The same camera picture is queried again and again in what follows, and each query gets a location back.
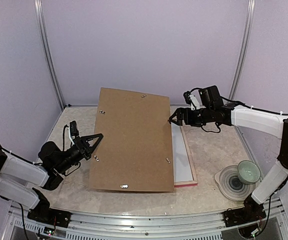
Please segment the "brown cardboard backing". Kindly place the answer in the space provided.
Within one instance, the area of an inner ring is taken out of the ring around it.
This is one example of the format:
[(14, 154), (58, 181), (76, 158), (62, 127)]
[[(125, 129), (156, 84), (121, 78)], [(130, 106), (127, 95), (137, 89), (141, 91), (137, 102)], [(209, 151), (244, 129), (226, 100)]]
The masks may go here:
[(174, 191), (170, 99), (101, 88), (94, 132), (103, 139), (90, 164), (89, 187), (121, 192)]

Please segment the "red dark sunset photo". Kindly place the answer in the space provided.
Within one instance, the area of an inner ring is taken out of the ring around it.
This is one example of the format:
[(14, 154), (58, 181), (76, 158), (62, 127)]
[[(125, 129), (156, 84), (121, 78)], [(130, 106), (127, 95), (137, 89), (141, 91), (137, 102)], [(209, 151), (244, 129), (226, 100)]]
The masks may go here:
[(172, 124), (172, 150), (173, 150), (173, 172), (174, 185), (186, 185), (194, 180), (189, 156), (187, 153), (184, 137), (180, 126)]

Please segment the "pink wooden picture frame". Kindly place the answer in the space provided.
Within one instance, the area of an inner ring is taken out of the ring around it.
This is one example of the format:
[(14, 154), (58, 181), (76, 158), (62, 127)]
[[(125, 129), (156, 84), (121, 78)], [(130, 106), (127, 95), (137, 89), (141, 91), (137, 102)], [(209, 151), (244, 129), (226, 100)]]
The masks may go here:
[(173, 150), (174, 187), (193, 187), (198, 185), (196, 170), (189, 149), (184, 128), (171, 125)]

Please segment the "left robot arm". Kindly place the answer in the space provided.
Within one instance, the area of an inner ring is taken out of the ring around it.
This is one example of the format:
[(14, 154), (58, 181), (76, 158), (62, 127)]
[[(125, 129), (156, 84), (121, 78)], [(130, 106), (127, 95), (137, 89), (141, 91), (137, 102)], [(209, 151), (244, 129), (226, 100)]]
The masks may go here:
[(0, 144), (0, 197), (17, 202), (29, 209), (28, 217), (39, 222), (51, 222), (60, 214), (38, 189), (53, 191), (72, 173), (73, 166), (80, 167), (82, 160), (89, 160), (103, 139), (101, 133), (75, 136), (72, 146), (60, 150), (53, 142), (46, 142), (38, 158), (30, 162)]

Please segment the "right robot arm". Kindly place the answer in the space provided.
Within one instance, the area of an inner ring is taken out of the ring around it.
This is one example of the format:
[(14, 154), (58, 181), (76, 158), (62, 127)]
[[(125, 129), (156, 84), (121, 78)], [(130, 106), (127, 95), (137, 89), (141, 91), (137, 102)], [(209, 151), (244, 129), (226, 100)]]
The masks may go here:
[(215, 85), (193, 88), (184, 92), (183, 97), (188, 107), (177, 108), (169, 117), (169, 123), (201, 129), (208, 123), (214, 123), (218, 133), (222, 125), (233, 126), (240, 134), (250, 129), (268, 140), (250, 144), (247, 137), (243, 138), (264, 176), (255, 190), (243, 199), (242, 207), (223, 212), (226, 226), (268, 217), (264, 202), (288, 181), (288, 113), (260, 109), (228, 99), (221, 96)]

